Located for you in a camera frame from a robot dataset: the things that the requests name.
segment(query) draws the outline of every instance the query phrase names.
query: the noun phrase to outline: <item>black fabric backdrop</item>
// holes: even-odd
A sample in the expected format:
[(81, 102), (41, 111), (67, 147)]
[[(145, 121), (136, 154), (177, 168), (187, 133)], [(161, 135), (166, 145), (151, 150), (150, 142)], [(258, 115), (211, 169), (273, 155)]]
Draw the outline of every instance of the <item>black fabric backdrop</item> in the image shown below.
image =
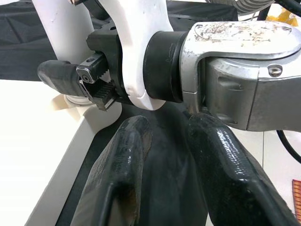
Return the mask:
[[(238, 19), (235, 8), (220, 4), (169, 1), (167, 6), (176, 31), (188, 31), (197, 21)], [(96, 29), (109, 21), (93, 18)], [(25, 81), (39, 81), (38, 65), (56, 59), (30, 1), (0, 6), (0, 59), (0, 79)], [(206, 205), (199, 190), (194, 160), (184, 140), (188, 113), (181, 104), (166, 103), (155, 112), (123, 105), (117, 122), (97, 133), (57, 226), (70, 224), (93, 163), (123, 120), (134, 115), (145, 116), (153, 130), (152, 148), (143, 169), (139, 225), (205, 225)]]

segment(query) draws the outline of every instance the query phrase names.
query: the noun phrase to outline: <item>orange object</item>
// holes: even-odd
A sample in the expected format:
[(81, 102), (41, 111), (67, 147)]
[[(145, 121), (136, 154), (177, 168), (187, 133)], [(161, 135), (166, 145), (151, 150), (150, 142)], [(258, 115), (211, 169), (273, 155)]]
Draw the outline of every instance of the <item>orange object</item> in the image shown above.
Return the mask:
[(293, 180), (293, 203), (296, 218), (301, 223), (301, 181)]
[(297, 27), (298, 21), (296, 19), (295, 14), (291, 13), (290, 11), (286, 10), (285, 8), (282, 8), (282, 13), (276, 17), (276, 16), (268, 16), (268, 21), (279, 21), (283, 23), (287, 23), (291, 26)]

